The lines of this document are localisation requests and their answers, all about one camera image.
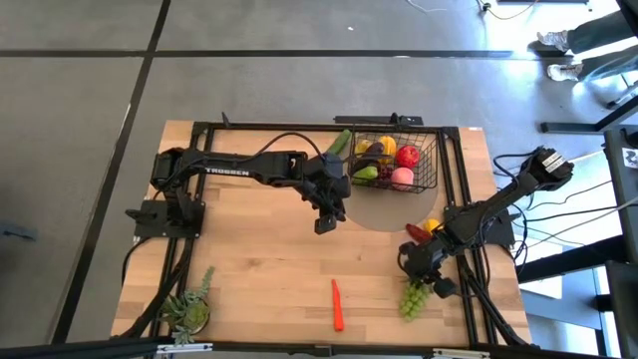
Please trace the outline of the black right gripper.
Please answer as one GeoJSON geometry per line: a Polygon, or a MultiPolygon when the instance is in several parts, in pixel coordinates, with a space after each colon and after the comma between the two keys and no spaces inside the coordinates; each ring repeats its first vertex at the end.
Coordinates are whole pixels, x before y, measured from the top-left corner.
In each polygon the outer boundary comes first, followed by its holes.
{"type": "Polygon", "coordinates": [[[445,245],[440,239],[420,244],[405,242],[399,247],[398,263],[412,284],[418,287],[432,285],[440,298],[447,298],[457,293],[455,283],[440,272],[447,257],[445,245]]]}

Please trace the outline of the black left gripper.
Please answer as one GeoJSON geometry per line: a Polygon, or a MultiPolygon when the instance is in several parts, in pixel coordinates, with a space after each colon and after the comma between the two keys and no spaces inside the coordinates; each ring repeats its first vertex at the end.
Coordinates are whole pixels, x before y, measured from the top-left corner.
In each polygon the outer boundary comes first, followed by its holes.
{"type": "Polygon", "coordinates": [[[316,234],[334,230],[338,221],[346,220],[344,199],[351,195],[343,160],[325,153],[307,160],[302,166],[303,179],[297,187],[303,201],[319,211],[314,223],[316,234]]]}

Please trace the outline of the green grape bunch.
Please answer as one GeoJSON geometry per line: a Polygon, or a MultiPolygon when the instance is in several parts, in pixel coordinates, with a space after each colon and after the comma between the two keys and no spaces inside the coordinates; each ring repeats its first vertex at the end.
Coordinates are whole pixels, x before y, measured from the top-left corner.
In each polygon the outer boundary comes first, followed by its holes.
{"type": "Polygon", "coordinates": [[[432,286],[421,282],[408,282],[399,303],[399,312],[407,322],[415,320],[424,309],[432,293],[432,286]]]}

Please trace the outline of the green cucumber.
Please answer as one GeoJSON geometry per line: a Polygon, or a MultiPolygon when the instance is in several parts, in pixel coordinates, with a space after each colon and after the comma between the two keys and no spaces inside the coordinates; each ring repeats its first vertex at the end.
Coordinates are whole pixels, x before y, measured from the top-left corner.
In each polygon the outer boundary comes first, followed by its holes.
{"type": "Polygon", "coordinates": [[[343,130],[326,150],[326,154],[339,156],[350,142],[351,137],[352,133],[350,130],[343,130]]]}

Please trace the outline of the purple eggplant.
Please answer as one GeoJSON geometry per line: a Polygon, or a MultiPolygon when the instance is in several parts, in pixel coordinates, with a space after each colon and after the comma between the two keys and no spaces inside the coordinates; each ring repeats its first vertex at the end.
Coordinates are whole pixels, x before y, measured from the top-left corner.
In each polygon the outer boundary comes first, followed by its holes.
{"type": "Polygon", "coordinates": [[[384,155],[384,149],[383,144],[373,143],[362,153],[356,154],[350,167],[350,174],[367,167],[375,167],[378,170],[381,167],[380,159],[384,155]]]}

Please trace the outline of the pink peach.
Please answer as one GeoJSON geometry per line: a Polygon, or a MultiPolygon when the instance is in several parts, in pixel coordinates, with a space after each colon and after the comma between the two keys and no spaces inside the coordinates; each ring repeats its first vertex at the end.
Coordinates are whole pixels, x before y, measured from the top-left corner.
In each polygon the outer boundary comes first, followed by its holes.
{"type": "Polygon", "coordinates": [[[414,184],[414,173],[409,168],[396,168],[392,171],[390,181],[398,190],[407,190],[414,184]]]}

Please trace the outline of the red apple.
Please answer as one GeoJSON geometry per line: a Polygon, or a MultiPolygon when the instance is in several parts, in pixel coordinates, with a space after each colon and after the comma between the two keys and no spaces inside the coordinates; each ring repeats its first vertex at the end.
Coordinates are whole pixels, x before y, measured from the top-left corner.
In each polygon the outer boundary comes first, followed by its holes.
{"type": "Polygon", "coordinates": [[[413,169],[420,160],[420,151],[410,145],[400,147],[395,154],[395,164],[400,168],[413,169]]]}

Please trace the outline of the orange carrot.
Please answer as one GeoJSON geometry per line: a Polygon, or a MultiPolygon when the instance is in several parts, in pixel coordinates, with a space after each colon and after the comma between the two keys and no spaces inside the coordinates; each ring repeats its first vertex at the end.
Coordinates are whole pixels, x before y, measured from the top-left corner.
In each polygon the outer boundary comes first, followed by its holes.
{"type": "Polygon", "coordinates": [[[331,287],[333,302],[333,327],[336,332],[342,332],[345,329],[345,323],[341,306],[340,290],[335,279],[331,280],[331,287]]]}

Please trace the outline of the red chili pepper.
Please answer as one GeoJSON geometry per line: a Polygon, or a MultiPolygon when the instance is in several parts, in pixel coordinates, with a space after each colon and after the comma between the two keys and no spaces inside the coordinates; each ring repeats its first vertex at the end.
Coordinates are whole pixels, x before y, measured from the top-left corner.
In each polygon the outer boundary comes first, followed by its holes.
{"type": "Polygon", "coordinates": [[[410,238],[418,244],[427,243],[433,238],[432,234],[429,231],[424,230],[414,224],[407,223],[405,229],[410,238]]]}

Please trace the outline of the grey round plate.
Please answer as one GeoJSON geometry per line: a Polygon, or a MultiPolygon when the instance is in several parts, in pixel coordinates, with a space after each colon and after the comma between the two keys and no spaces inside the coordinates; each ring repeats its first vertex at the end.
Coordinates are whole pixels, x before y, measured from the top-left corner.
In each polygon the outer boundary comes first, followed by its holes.
{"type": "Polygon", "coordinates": [[[359,161],[354,154],[344,168],[351,175],[351,195],[344,200],[347,218],[364,228],[377,231],[399,231],[406,223],[425,219],[435,208],[438,188],[393,183],[376,176],[374,179],[354,177],[353,167],[359,161]]]}

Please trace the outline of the black power strip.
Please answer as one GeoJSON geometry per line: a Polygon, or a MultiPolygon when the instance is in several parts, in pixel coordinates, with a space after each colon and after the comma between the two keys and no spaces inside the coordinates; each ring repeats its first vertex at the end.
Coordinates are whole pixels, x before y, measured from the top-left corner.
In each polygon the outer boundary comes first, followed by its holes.
{"type": "Polygon", "coordinates": [[[421,117],[400,116],[393,113],[391,116],[336,116],[333,119],[335,124],[371,124],[371,125],[393,125],[393,126],[422,126],[424,124],[421,117]]]}

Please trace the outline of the potted succulent plant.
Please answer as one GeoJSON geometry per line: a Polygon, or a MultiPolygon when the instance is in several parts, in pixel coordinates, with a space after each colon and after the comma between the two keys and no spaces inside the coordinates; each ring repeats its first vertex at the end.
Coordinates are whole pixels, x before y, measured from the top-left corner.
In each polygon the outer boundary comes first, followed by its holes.
{"type": "Polygon", "coordinates": [[[214,267],[210,266],[198,288],[186,289],[181,295],[169,295],[162,304],[159,320],[164,322],[175,345],[194,342],[194,335],[200,332],[210,318],[207,298],[214,267]]]}

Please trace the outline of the black equipment stand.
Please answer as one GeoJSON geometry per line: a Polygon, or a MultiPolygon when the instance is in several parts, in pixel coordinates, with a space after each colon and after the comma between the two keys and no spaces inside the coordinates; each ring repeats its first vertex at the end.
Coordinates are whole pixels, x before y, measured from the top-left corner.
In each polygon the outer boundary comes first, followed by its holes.
{"type": "Polygon", "coordinates": [[[606,132],[568,184],[535,201],[513,224],[532,343],[638,359],[638,126],[606,132]]]}

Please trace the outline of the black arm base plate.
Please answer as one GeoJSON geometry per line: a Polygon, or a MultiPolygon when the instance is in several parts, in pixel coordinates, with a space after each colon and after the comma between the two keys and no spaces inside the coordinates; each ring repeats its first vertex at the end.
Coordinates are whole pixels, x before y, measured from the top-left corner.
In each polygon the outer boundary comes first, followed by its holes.
{"type": "Polygon", "coordinates": [[[502,246],[514,244],[509,211],[499,209],[495,214],[486,214],[482,222],[482,202],[467,206],[449,206],[444,209],[443,229],[453,233],[456,239],[473,244],[488,243],[502,246]]]}
{"type": "Polygon", "coordinates": [[[188,238],[199,237],[205,204],[200,201],[178,202],[145,200],[140,209],[127,209],[125,214],[135,223],[135,236],[188,238]]]}

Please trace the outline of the silver bracket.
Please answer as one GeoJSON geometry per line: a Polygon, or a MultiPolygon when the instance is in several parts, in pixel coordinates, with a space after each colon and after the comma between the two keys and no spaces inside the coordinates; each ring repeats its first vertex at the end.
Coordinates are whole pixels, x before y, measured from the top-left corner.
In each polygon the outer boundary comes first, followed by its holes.
{"type": "Polygon", "coordinates": [[[430,359],[491,359],[489,352],[435,348],[430,359]]]}
{"type": "Polygon", "coordinates": [[[190,344],[163,344],[157,347],[157,355],[182,354],[209,352],[213,350],[212,343],[190,343],[190,344]]]}

